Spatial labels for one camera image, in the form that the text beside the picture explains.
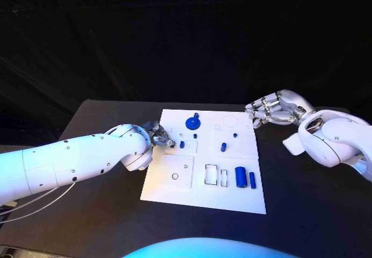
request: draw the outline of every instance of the white cable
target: white cable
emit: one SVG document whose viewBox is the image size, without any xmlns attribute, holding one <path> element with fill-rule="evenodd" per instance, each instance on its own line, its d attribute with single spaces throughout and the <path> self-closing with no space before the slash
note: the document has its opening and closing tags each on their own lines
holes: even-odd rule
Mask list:
<svg viewBox="0 0 372 258">
<path fill-rule="evenodd" d="M 38 201 L 40 199 L 42 199 L 47 195 L 50 195 L 57 189 L 58 189 L 58 187 L 54 188 L 48 193 L 45 193 L 44 195 L 41 195 L 38 198 L 35 198 L 34 200 L 31 200 L 28 203 L 25 203 L 24 205 L 15 207 L 12 210 L 5 211 L 5 212 L 0 212 L 0 216 L 5 215 L 5 214 L 8 214 L 8 213 L 11 213 L 11 212 L 14 212 L 14 211 L 17 211 L 18 209 L 24 208 L 27 205 L 30 205 L 31 203 L 34 203 L 35 201 Z"/>
<path fill-rule="evenodd" d="M 70 189 L 73 188 L 74 185 L 76 185 L 76 183 L 71 185 L 71 187 L 68 188 L 68 190 L 60 195 L 60 197 L 58 197 L 48 205 L 45 205 L 40 210 L 37 210 L 37 211 L 32 212 L 31 214 L 28 214 L 28 215 L 19 217 L 19 218 L 17 218 L 17 219 L 11 219 L 11 220 L 6 220 L 6 221 L 0 221 L 0 224 L 2 224 L 2 223 L 8 223 L 8 222 L 11 222 L 11 221 L 15 221 L 15 220 L 18 220 L 18 219 L 24 219 L 24 218 L 27 218 L 28 216 L 34 215 L 34 214 L 35 214 L 37 212 L 40 212 L 41 210 L 44 210 L 48 206 L 51 206 L 51 205 L 63 198 L 63 196 L 67 194 L 67 192 L 70 191 Z"/>
</svg>

